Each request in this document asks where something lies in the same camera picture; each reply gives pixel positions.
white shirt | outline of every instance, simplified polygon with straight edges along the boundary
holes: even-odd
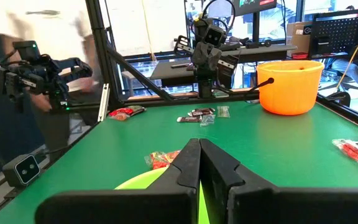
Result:
[[[0,34],[34,40],[54,60],[86,62],[83,41],[92,30],[85,0],[0,0]]]

green table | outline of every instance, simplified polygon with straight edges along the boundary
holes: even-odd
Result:
[[[200,107],[230,106],[215,124],[178,123]],[[358,126],[317,105],[300,116],[270,114],[241,101],[148,108],[128,121],[107,119],[0,211],[0,223],[32,223],[47,197],[65,190],[113,189],[149,170],[153,151],[181,149],[207,138],[246,167],[280,187],[358,187],[358,163],[333,139],[358,140]]]

bucket handle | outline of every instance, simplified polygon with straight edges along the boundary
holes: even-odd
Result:
[[[246,97],[249,93],[251,93],[252,91],[256,90],[257,88],[260,88],[262,86],[268,85],[268,84],[272,84],[274,83],[274,78],[268,78],[266,81],[259,83],[258,85],[252,87],[252,89],[248,90],[248,92],[246,92],[244,94],[244,97]]]

lime green bowl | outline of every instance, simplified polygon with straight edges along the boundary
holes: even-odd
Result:
[[[130,180],[127,180],[120,186],[116,187],[116,190],[120,189],[146,189],[153,181],[155,181],[167,168],[159,168],[152,171],[148,171],[141,175],[138,175]],[[208,214],[205,207],[205,199],[203,188],[200,184],[200,203],[198,207],[198,223],[209,224]]]

cardboard box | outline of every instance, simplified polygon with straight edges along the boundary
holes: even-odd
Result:
[[[289,57],[294,53],[308,53],[311,22],[294,22],[287,25],[287,44],[295,45],[296,50],[287,51]]]

